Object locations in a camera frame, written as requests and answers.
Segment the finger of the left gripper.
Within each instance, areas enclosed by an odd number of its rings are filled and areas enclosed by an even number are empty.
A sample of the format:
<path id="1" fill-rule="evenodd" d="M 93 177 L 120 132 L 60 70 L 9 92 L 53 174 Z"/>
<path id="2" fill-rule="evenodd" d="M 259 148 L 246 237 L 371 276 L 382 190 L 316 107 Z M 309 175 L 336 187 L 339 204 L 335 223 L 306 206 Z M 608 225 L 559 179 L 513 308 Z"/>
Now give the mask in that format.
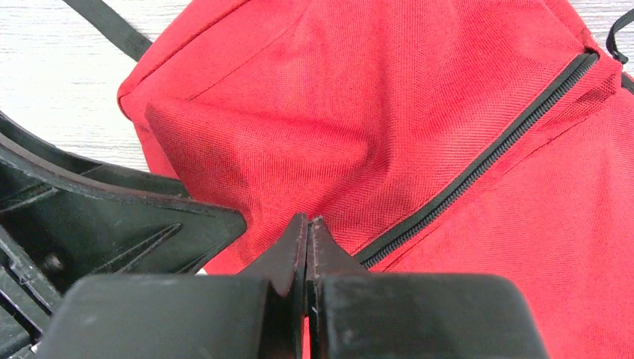
<path id="1" fill-rule="evenodd" d="M 32 358 L 92 274 L 196 273 L 245 232 L 177 179 L 68 153 L 1 116 L 1 356 Z"/>

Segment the red backpack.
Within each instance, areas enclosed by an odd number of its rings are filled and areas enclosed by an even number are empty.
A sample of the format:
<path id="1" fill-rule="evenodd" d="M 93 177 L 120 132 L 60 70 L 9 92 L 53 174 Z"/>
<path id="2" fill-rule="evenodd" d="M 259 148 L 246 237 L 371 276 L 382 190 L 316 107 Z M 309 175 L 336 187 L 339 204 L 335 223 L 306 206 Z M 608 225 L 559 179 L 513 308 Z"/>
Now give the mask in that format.
<path id="1" fill-rule="evenodd" d="M 235 273 L 292 215 L 377 272 L 502 275 L 552 358 L 633 356 L 633 54 L 568 1 L 193 1 L 117 103 L 148 168 L 238 210 Z"/>

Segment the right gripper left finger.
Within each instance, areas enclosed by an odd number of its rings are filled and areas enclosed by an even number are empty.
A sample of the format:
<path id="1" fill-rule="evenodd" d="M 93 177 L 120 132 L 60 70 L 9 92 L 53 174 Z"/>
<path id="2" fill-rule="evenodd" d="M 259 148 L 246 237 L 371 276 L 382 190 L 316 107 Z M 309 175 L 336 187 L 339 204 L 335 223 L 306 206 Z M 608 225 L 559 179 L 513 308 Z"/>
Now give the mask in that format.
<path id="1" fill-rule="evenodd" d="M 300 358 L 308 220 L 235 275 L 85 277 L 39 358 Z"/>

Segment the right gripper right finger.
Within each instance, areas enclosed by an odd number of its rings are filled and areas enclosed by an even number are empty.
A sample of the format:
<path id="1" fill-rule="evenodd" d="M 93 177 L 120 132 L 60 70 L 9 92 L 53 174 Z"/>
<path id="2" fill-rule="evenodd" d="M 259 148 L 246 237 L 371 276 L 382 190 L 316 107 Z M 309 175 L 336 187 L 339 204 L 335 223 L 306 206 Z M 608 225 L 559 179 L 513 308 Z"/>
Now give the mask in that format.
<path id="1" fill-rule="evenodd" d="M 309 223 L 312 358 L 546 358 L 525 298 L 488 274 L 371 273 Z"/>

